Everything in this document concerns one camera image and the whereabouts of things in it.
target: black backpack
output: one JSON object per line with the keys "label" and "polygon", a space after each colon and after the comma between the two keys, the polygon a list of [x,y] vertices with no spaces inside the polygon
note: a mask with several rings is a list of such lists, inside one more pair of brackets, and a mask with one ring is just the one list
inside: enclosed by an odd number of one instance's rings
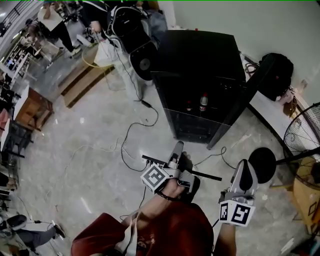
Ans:
{"label": "black backpack", "polygon": [[261,64],[268,55],[275,58],[270,71],[259,85],[258,91],[272,101],[276,101],[278,96],[282,96],[291,84],[291,76],[294,71],[293,63],[284,55],[269,53],[259,61]]}

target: fan pole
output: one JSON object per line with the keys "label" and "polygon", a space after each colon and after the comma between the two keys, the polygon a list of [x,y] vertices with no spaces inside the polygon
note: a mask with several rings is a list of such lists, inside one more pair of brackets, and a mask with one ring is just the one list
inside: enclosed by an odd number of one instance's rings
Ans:
{"label": "fan pole", "polygon": [[312,156],[314,154],[320,154],[320,146],[317,147],[317,148],[314,148],[312,150],[308,150],[306,152],[302,152],[300,154],[291,156],[291,157],[280,159],[278,161],[275,161],[275,164],[276,165],[281,165],[281,164],[284,164],[284,163],[290,163],[292,161],[295,161],[295,160],[298,160],[298,159],[301,159],[301,158],[305,158],[305,157],[309,157],[309,156]]}

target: floor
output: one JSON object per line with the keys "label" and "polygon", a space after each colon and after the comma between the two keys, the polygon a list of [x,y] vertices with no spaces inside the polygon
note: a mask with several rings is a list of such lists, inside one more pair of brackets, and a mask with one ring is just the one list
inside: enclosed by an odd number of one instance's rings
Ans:
{"label": "floor", "polygon": [[[71,38],[81,28],[72,25]],[[152,124],[155,112],[141,103],[127,99],[123,82],[113,71],[102,79],[71,109],[66,108],[63,98],[58,97],[60,75],[66,75],[81,58],[59,58],[44,75],[40,75],[31,87],[43,96],[56,100],[54,115],[47,121],[42,132],[34,133],[34,144],[20,160],[20,187],[17,195],[33,220],[54,220],[67,233],[65,240],[57,239],[41,246],[42,255],[53,256],[55,251],[64,256],[70,254],[71,242],[79,232],[101,213],[115,217],[136,210],[144,192],[141,173],[128,169],[121,160],[120,146],[129,125],[133,122]],[[167,160],[176,140],[173,139],[157,91],[153,86],[145,89],[145,98],[159,112],[159,120],[152,128],[133,126],[128,135],[126,162],[133,168],[145,166],[142,155]],[[225,146],[225,159],[236,166],[247,159],[259,147],[270,148],[277,159],[283,157],[278,141],[265,126],[246,109],[235,124],[211,151],[203,144],[184,144],[191,160],[198,163],[210,154],[218,154]],[[201,179],[194,198],[210,223],[219,216],[220,191],[226,189],[234,170],[220,156],[213,156],[198,166],[200,172],[222,177],[222,181]],[[280,183],[288,174],[285,166],[277,168],[272,181],[259,186],[256,192],[255,214],[248,227],[236,230],[237,255],[276,256],[292,238],[304,236],[302,224],[292,222],[295,209],[283,189],[269,189],[271,182]],[[145,202],[153,195],[147,190]],[[19,199],[14,200],[20,213],[27,215]],[[48,224],[28,224],[30,230],[45,230]],[[215,228],[218,236],[220,224]]]}

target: black wristband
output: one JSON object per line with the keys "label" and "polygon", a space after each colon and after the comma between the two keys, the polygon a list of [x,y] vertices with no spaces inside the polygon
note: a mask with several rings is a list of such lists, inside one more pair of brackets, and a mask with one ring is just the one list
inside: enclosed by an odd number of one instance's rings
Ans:
{"label": "black wristband", "polygon": [[174,198],[174,197],[167,196],[167,195],[165,195],[164,193],[162,193],[161,191],[158,191],[157,194],[158,194],[160,197],[163,197],[164,199],[167,199],[167,200],[169,200],[169,201],[173,201],[173,202],[179,201],[178,198]]}

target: black disc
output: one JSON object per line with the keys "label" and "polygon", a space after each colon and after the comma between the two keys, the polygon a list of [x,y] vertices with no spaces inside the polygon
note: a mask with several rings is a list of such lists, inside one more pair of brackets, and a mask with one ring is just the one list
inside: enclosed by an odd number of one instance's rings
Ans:
{"label": "black disc", "polygon": [[249,157],[249,163],[254,168],[259,184],[270,181],[276,172],[275,154],[267,147],[260,147],[253,151]]}

